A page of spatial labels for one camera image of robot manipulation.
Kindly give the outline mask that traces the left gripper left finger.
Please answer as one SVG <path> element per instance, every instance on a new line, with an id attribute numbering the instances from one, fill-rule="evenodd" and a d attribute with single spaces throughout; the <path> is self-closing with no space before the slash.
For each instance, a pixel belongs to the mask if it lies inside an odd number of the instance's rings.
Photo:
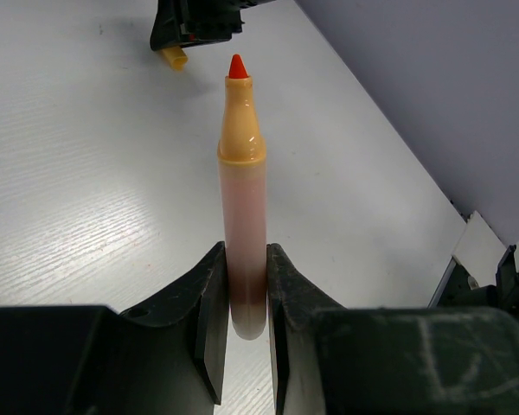
<path id="1" fill-rule="evenodd" d="M 0 307 L 0 414 L 210 414 L 227 341 L 225 247 L 121 313 Z"/>

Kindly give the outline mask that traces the orange-yellow cap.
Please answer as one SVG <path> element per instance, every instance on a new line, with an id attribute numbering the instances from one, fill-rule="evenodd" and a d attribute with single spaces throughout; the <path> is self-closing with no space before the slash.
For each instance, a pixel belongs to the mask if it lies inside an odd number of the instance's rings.
<path id="1" fill-rule="evenodd" d="M 164 48 L 160 50 L 159 53 L 169 64 L 170 68 L 177 72 L 181 72 L 188 62 L 188 56 L 184 53 L 183 49 L 178 46 Z"/>

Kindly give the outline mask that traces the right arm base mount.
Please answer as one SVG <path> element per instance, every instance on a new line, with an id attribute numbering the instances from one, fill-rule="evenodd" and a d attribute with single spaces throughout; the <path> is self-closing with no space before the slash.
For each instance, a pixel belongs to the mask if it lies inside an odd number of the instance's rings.
<path id="1" fill-rule="evenodd" d="M 506 246 L 483 216 L 473 212 L 428 307 L 443 306 L 458 295 L 494 285 L 497 266 L 505 251 Z"/>

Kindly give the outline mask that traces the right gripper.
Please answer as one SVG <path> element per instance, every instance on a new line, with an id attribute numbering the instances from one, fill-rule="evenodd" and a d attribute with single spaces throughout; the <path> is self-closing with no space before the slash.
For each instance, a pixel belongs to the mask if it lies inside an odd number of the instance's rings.
<path id="1" fill-rule="evenodd" d="M 228 42 L 242 31 L 240 11 L 240 1 L 158 0 L 151 50 Z"/>

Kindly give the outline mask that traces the orange pencil-shaped highlighter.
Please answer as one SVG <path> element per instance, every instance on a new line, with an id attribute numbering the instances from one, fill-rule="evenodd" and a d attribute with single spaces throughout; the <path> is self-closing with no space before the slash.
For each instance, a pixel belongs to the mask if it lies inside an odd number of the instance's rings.
<path id="1" fill-rule="evenodd" d="M 266 156 L 253 78 L 235 54 L 225 78 L 217 158 L 231 317 L 248 341 L 266 326 Z"/>

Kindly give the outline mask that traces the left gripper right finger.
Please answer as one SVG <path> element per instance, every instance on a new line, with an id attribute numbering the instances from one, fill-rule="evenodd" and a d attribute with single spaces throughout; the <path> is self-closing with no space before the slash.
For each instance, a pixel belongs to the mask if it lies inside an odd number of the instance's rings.
<path id="1" fill-rule="evenodd" d="M 278 414 L 519 414 L 519 314 L 347 309 L 267 248 Z"/>

